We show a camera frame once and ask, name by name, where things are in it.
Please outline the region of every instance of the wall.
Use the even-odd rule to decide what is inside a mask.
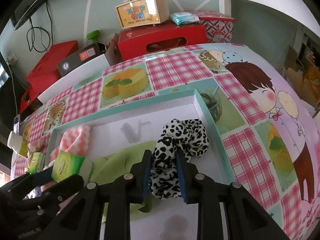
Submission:
[[[77,40],[79,47],[82,47],[85,43],[89,43],[86,34],[99,29],[100,40],[108,43],[114,33],[121,30],[115,6],[123,1],[49,0],[54,42]],[[204,1],[206,0],[168,0],[168,3],[170,12],[173,13],[181,9],[195,9]],[[219,11],[219,1],[210,0],[202,9]],[[234,43],[246,44],[275,67],[283,64],[288,46],[294,41],[297,26],[295,20],[266,6],[244,0],[232,0],[232,16],[236,18]],[[32,22],[34,26],[43,27],[50,32],[50,21],[45,5],[32,16]],[[14,70],[21,80],[24,80],[44,54],[29,52],[26,40],[28,29],[27,22],[14,31],[9,21],[0,35],[0,51],[4,58],[12,52],[15,53],[18,61]],[[46,34],[43,34],[43,43],[45,46],[48,44]],[[37,30],[35,46],[43,50],[40,33]]]
[[[293,46],[298,22],[267,6],[246,0],[231,0],[233,42],[249,46],[276,68],[283,66],[289,45]]]
[[[101,32],[100,40],[106,43],[109,42],[114,33],[121,30],[119,20],[116,16],[115,6],[121,4],[123,1],[124,0],[91,0],[90,6],[87,6],[88,0],[49,0],[49,11],[53,20],[54,43],[77,40],[79,47],[82,47],[84,41],[86,42],[86,34],[97,29]],[[173,0],[168,0],[171,13],[180,11],[181,7],[184,10],[195,9],[205,0],[176,1],[175,3]],[[202,9],[218,11],[219,2],[218,0],[210,0]],[[45,5],[32,16],[32,22],[34,26],[45,28],[50,32],[50,21]],[[9,21],[0,35],[1,53],[4,58],[7,58],[12,52],[15,53],[18,61],[14,66],[14,70],[17,76],[23,80],[44,54],[37,53],[36,51],[29,52],[26,40],[28,29],[29,23],[27,22],[17,31],[14,31]],[[43,34],[43,43],[45,46],[48,44],[46,34]],[[38,50],[43,50],[40,33],[38,31],[36,31],[35,46]]]

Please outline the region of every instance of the red box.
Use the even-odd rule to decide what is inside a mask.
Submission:
[[[20,100],[19,114],[22,114],[23,111],[26,110],[28,106],[30,106],[33,111],[37,110],[40,106],[42,106],[42,103],[40,102],[40,100],[37,99],[39,95],[40,94],[35,92],[32,86],[29,84],[27,90],[24,92]]]
[[[57,63],[77,50],[78,41],[67,41],[52,45],[26,77],[33,92],[41,94],[55,83],[61,77]]]
[[[166,21],[156,26],[134,27],[120,32],[118,48],[123,60],[181,46],[208,43],[200,23],[176,25]]]
[[[188,11],[199,17],[205,27],[209,43],[230,43],[234,18],[213,11]]]

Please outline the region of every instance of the white tray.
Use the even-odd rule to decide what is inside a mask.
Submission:
[[[66,130],[88,124],[92,129],[86,157],[94,161],[98,156],[106,156],[145,141],[158,140],[163,126],[172,119],[200,119],[206,127],[210,146],[201,158],[193,158],[191,162],[197,166],[199,172],[216,182],[230,184],[234,181],[215,123],[200,94],[194,89],[141,99],[61,125],[53,130],[48,153],[59,146]],[[120,128],[124,123],[128,123],[137,133],[139,122],[147,124],[141,128],[140,141],[131,144]],[[49,155],[46,156],[46,165],[48,162]],[[177,239],[195,240],[197,213],[198,205],[186,205],[182,198],[158,200],[149,214],[131,221],[131,239],[169,240],[169,233],[171,237],[176,234],[176,237],[183,237]]]

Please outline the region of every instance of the cartoon hair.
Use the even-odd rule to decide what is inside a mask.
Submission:
[[[271,78],[255,64],[246,62],[233,62],[225,66],[240,84],[251,94],[258,88],[270,88],[273,92]]]

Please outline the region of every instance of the green dumbbell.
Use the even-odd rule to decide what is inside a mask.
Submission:
[[[95,31],[87,34],[87,39],[92,40],[92,42],[95,43],[95,42],[99,41],[99,39],[98,39],[99,35],[100,35],[99,30],[95,30]]]

